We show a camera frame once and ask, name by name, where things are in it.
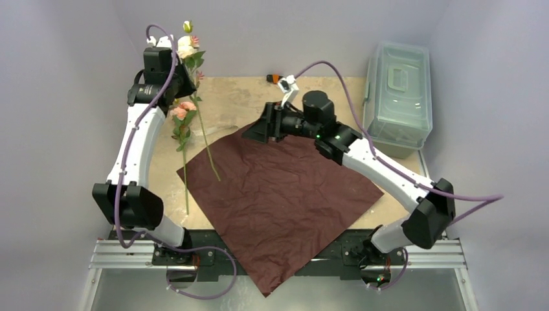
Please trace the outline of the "peach flower stem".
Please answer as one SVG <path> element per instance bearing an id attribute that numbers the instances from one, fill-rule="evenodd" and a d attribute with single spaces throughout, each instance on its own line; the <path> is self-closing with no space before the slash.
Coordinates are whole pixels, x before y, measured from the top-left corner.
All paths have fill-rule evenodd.
<path id="1" fill-rule="evenodd" d="M 183 183 L 185 186 L 185 209 L 187 216 L 190 215 L 190 204 L 187 185 L 188 182 L 186 169 L 186 145 L 192 136 L 192 130 L 190 129 L 190 125 L 193 119 L 197 116 L 197 113 L 197 106 L 193 102 L 177 99 L 174 101 L 174 106 L 168 114 L 169 118 L 174 123 L 172 138 L 179 142 L 179 147 L 176 149 L 176 151 L 181 152 L 183 155 Z"/>

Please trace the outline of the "white flower stem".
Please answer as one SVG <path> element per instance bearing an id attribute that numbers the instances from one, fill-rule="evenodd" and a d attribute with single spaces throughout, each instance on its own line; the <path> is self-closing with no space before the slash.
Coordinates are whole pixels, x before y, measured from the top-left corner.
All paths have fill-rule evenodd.
<path id="1" fill-rule="evenodd" d="M 186 69 L 189 74 L 192 85 L 195 88 L 199 88 L 201 80 L 203 79 L 203 73 L 198 69 L 202 66 L 204 59 L 204 52 L 200 50 L 199 38 L 192 34 L 193 24 L 190 20 L 187 20 L 183 23 L 183 31 L 185 35 L 180 37 L 177 40 L 177 55 L 179 57 L 180 64 Z M 179 147 L 178 152 L 183 154 L 184 161 L 187 161 L 186 157 L 186 145 L 192 136 L 196 134 L 190 128 L 191 123 L 195 117 L 199 118 L 199 123 L 201 127 L 201 136 L 205 142 L 205 148 L 207 150 L 208 158 L 210 161 L 210 166 L 213 170 L 218 181 L 220 181 L 220 176 L 218 171 L 215 168 L 213 157 L 209 148 L 209 143 L 207 141 L 207 131 L 205 129 L 203 118 L 198 104 L 202 101 L 201 97 L 198 95 L 197 91 L 191 93 L 191 95 L 177 95 L 174 100 L 175 108 L 173 110 L 174 115 L 172 115 L 172 120 L 174 121 L 175 128 L 173 130 L 173 138 L 178 140 Z"/>

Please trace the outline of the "dark red wrapping paper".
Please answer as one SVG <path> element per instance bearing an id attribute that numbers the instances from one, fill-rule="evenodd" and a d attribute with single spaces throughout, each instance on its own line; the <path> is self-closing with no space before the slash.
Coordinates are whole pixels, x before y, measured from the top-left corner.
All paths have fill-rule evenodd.
<path id="1" fill-rule="evenodd" d="M 259 143 L 242 131 L 210 145 L 186 164 L 190 195 L 224 243 L 237 253 L 292 247 L 315 256 L 382 196 L 368 178 L 321 156 L 310 139 Z M 283 282 L 250 277 L 268 296 Z"/>

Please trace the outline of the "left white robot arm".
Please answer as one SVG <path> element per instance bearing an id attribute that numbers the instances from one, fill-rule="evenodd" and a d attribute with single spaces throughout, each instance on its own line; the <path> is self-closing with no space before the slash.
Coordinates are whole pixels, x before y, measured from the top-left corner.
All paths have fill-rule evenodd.
<path id="1" fill-rule="evenodd" d="M 117 159 L 106 181 L 94 184 L 92 197 L 124 248 L 148 237 L 168 249 L 176 264 L 184 265 L 193 256 L 190 233 L 164 214 L 162 199 L 148 190 L 148 177 L 170 105 L 196 87 L 171 48 L 148 47 L 143 60 L 144 69 L 128 91 L 128 119 Z"/>

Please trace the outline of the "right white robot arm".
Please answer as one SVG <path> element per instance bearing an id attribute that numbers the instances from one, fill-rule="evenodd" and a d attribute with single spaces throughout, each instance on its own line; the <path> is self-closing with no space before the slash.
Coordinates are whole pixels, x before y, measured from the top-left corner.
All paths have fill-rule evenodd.
<path id="1" fill-rule="evenodd" d="M 411 172 L 337 120 L 334 104 L 325 92 L 307 92 L 302 104 L 303 110 L 297 111 L 293 106 L 266 103 L 243 138 L 261 143 L 279 142 L 288 135 L 313 139 L 323 157 L 360 173 L 406 208 L 408 217 L 378 226 L 363 240 L 361 257 L 366 262 L 378 264 L 391 251 L 406 246 L 431 249 L 454 220 L 454 201 L 443 196 L 443 192 L 453 192 L 453 185 L 445 179 L 412 181 Z"/>

